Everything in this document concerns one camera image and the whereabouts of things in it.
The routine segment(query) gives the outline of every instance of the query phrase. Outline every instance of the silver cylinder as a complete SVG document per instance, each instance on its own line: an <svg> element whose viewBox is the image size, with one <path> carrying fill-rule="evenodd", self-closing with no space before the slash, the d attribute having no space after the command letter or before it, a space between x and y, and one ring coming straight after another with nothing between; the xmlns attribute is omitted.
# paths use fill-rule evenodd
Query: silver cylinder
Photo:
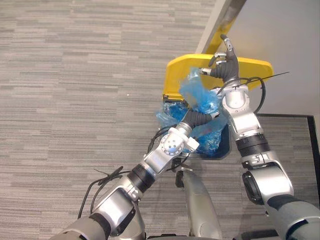
<svg viewBox="0 0 320 240"><path fill-rule="evenodd" d="M192 171L183 172L190 232L195 237L222 239L215 207L202 181Z"/></svg>

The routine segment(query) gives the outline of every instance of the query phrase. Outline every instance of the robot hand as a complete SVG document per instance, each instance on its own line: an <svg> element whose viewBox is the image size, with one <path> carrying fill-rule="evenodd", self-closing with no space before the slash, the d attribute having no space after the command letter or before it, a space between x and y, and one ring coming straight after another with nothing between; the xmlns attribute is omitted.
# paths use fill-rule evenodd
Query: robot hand
<svg viewBox="0 0 320 240"><path fill-rule="evenodd" d="M239 63L235 54L235 49L226 35L222 34L220 37L225 44L226 52L216 52L211 58L208 66L211 67L218 58L225 58L225 60L217 61L215 63L215 68L201 68L200 73L222 79L224 83L238 81Z"/></svg>

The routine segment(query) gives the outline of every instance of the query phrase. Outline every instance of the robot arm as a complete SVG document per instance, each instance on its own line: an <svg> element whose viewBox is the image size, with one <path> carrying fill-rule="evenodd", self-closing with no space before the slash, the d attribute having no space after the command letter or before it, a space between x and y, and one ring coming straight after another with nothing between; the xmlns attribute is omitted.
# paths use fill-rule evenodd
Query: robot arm
<svg viewBox="0 0 320 240"><path fill-rule="evenodd" d="M123 176L98 201L90 216L82 217L50 240L107 240L119 236L134 218L135 205L183 148L195 151L199 143L188 137L192 129L216 117L189 110L176 128L170 128L159 146Z"/></svg>
<svg viewBox="0 0 320 240"><path fill-rule="evenodd" d="M264 205L276 231L284 240L318 240L320 211L314 205L294 197L291 181L275 151L271 150L256 115L249 107L248 87L240 85L234 49L226 36L226 58L216 68L202 68L202 74L223 78L222 111L228 117L233 138L241 154L242 175L251 202Z"/></svg>

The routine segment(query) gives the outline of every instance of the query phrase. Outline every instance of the robotic arm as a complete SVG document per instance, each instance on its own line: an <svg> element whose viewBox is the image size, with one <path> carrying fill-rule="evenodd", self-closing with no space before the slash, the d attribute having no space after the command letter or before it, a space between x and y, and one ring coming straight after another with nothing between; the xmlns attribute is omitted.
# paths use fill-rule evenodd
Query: robotic arm
<svg viewBox="0 0 320 240"><path fill-rule="evenodd" d="M284 240L318 240L320 211L314 205L294 197L294 189L286 171L271 150L256 115L249 107L248 87L239 81L239 65L230 39L221 35L226 53L216 53L226 60L216 68L202 68L200 72L222 78L219 90L222 111L241 154L242 166L248 171L242 175L246 193L251 202L264 205L279 236Z"/></svg>
<svg viewBox="0 0 320 240"><path fill-rule="evenodd" d="M122 177L98 201L90 216L81 217L50 240L107 240L119 236L136 214L144 192L164 172L183 148L195 151L199 143L188 137L192 129L216 117L189 110L176 128L170 128L159 146Z"/></svg>

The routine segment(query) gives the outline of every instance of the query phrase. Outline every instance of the white wall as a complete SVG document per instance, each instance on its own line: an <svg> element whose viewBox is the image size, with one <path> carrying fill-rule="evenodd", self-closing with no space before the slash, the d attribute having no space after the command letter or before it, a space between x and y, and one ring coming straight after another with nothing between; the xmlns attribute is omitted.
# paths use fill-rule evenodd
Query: white wall
<svg viewBox="0 0 320 240"><path fill-rule="evenodd" d="M247 0L228 33L239 57L265 60L275 73L260 113L315 115L320 140L320 1ZM255 108L260 89L251 93Z"/></svg>

